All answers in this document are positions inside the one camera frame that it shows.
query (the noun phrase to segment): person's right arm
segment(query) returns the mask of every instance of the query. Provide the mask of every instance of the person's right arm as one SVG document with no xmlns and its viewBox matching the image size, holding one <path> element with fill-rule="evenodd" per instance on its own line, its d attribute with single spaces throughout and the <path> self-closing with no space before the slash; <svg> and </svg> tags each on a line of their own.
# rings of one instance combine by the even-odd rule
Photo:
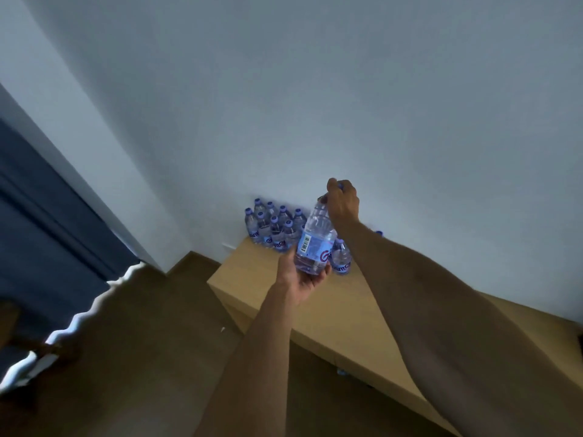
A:
<svg viewBox="0 0 583 437">
<path fill-rule="evenodd" d="M 491 302 L 421 253 L 358 219 L 349 181 L 328 211 L 411 377 L 463 436 L 583 436 L 583 390 Z"/>
</svg>

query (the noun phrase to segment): person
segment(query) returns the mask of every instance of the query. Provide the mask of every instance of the person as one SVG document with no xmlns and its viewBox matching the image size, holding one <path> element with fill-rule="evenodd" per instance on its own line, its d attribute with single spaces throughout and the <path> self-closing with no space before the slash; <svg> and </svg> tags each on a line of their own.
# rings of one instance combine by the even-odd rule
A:
<svg viewBox="0 0 583 437">
<path fill-rule="evenodd" d="M 421 253 L 359 222 L 349 181 L 328 181 L 328 212 L 395 336 L 411 377 L 463 436 L 583 436 L 583 390 L 492 303 Z M 196 437 L 283 436 L 297 306 L 330 273 L 296 270 L 294 249 L 230 358 Z"/>
</svg>

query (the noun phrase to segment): water bottle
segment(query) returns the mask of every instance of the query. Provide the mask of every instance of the water bottle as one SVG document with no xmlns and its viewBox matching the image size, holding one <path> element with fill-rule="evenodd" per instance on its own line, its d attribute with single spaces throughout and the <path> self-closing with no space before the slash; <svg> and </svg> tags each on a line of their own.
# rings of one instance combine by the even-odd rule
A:
<svg viewBox="0 0 583 437">
<path fill-rule="evenodd" d="M 267 203 L 267 215 L 269 216 L 269 220 L 271 220 L 271 218 L 273 218 L 273 216 L 278 215 L 278 211 L 275 208 L 275 205 L 273 205 L 272 201 L 269 201 Z"/>
<path fill-rule="evenodd" d="M 271 218 L 271 239 L 273 239 L 273 246 L 278 253 L 283 253 L 288 249 L 286 246 L 286 234 L 283 232 L 283 227 L 280 225 L 277 216 Z"/>
<path fill-rule="evenodd" d="M 288 211 L 288 208 L 285 205 L 280 205 L 279 206 L 279 214 L 278 214 L 278 219 L 279 222 L 281 224 L 285 224 L 286 221 L 289 221 L 292 219 L 292 215 L 291 213 Z"/>
<path fill-rule="evenodd" d="M 307 221 L 306 217 L 302 213 L 301 208 L 295 209 L 295 216 L 293 217 L 293 226 L 297 231 L 300 231 L 302 226 Z"/>
<path fill-rule="evenodd" d="M 271 227 L 265 219 L 265 213 L 257 214 L 257 226 L 259 227 L 259 237 L 264 247 L 273 248 L 273 239 L 271 239 Z"/>
<path fill-rule="evenodd" d="M 336 249 L 330 255 L 330 265 L 334 273 L 344 276 L 350 271 L 352 255 L 342 239 L 336 240 Z"/>
<path fill-rule="evenodd" d="M 328 206 L 318 201 L 297 245 L 296 268 L 309 274 L 320 274 L 326 267 L 335 239 L 336 230 L 328 216 Z"/>
<path fill-rule="evenodd" d="M 257 218 L 253 214 L 253 210 L 250 208 L 245 209 L 245 225 L 247 226 L 247 232 L 253 243 L 260 243 L 259 225 L 257 223 Z"/>
<path fill-rule="evenodd" d="M 293 221 L 286 221 L 283 226 L 283 232 L 286 234 L 286 244 L 288 249 L 297 244 L 297 242 L 300 240 L 300 236 L 302 235 L 300 231 L 295 229 Z"/>
<path fill-rule="evenodd" d="M 267 212 L 265 205 L 263 205 L 263 203 L 261 202 L 261 198 L 255 199 L 255 208 L 253 209 L 253 213 L 255 214 L 255 216 L 257 216 L 259 214 L 259 212 L 264 212 L 264 213 Z"/>
</svg>

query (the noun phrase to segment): curtain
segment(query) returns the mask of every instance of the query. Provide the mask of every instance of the curtain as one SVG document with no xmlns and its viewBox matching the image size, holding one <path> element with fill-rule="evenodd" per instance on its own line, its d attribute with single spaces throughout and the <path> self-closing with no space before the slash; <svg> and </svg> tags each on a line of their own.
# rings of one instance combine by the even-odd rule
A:
<svg viewBox="0 0 583 437">
<path fill-rule="evenodd" d="M 107 175 L 103 166 L 103 175 Z M 17 132 L 0 120 L 0 299 L 15 332 L 44 341 L 89 310 L 139 259 Z M 28 352 L 0 350 L 0 379 Z"/>
</svg>

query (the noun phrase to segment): person's left hand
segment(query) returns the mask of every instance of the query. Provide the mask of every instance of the person's left hand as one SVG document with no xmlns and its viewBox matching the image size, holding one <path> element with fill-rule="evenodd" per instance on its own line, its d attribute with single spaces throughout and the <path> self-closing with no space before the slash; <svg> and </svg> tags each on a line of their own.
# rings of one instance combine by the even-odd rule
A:
<svg viewBox="0 0 583 437">
<path fill-rule="evenodd" d="M 299 271 L 293 263 L 296 248 L 296 245 L 292 245 L 279 258 L 278 276 L 275 279 L 275 285 L 288 291 L 294 304 L 299 305 L 312 294 L 314 288 L 324 282 L 326 276 L 332 271 L 332 267 L 330 264 L 326 264 L 326 268 L 317 276 Z"/>
</svg>

